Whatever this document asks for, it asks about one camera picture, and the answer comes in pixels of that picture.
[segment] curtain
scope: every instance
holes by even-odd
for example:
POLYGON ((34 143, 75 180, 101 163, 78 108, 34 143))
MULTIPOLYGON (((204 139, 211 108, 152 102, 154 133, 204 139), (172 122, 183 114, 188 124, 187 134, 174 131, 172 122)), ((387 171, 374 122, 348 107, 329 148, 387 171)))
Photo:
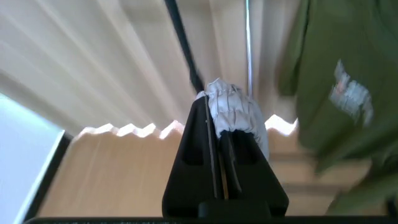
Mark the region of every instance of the curtain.
MULTIPOLYGON (((177 4, 205 84, 220 77, 246 91, 244 1, 177 4)), ((250 1, 254 97, 265 119, 295 119, 274 83, 298 4, 250 1)), ((108 123, 183 124, 195 99, 163 0, 0 1, 0 92, 73 135, 108 123)))

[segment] dark green t-shirt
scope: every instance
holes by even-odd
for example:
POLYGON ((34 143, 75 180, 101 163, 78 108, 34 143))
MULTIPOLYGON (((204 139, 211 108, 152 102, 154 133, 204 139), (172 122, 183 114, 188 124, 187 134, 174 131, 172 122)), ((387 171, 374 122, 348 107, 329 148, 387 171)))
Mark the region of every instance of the dark green t-shirt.
MULTIPOLYGON (((299 140, 317 155, 317 172, 343 159, 383 164, 398 154, 397 84, 398 1, 302 1, 279 91, 297 95, 299 140)), ((384 173, 379 166, 372 178, 384 173)), ((387 188, 380 194, 398 185, 387 188)))

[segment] printed logo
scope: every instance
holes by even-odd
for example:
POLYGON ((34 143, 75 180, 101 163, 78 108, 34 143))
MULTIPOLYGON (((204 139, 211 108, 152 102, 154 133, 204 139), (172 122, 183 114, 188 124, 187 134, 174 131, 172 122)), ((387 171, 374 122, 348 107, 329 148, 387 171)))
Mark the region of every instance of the printed logo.
POLYGON ((339 60, 335 69, 336 85, 332 87, 329 99, 340 110, 350 115, 357 123, 362 115, 363 125, 370 124, 373 106, 370 92, 345 72, 339 60))

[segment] black border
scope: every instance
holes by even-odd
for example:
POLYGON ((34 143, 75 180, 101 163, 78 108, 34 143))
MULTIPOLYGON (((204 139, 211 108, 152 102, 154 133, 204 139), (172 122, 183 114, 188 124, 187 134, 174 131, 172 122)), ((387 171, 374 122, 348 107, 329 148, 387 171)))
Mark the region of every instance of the black border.
POLYGON ((58 168, 62 162, 63 156, 65 155, 72 138, 73 137, 67 133, 63 134, 58 144, 58 147, 55 150, 54 156, 51 159, 49 167, 45 171, 43 180, 39 185, 36 195, 32 203, 30 204, 27 213, 25 214, 24 222, 36 217, 36 214, 39 212, 42 202, 51 186, 55 174, 57 174, 58 168))

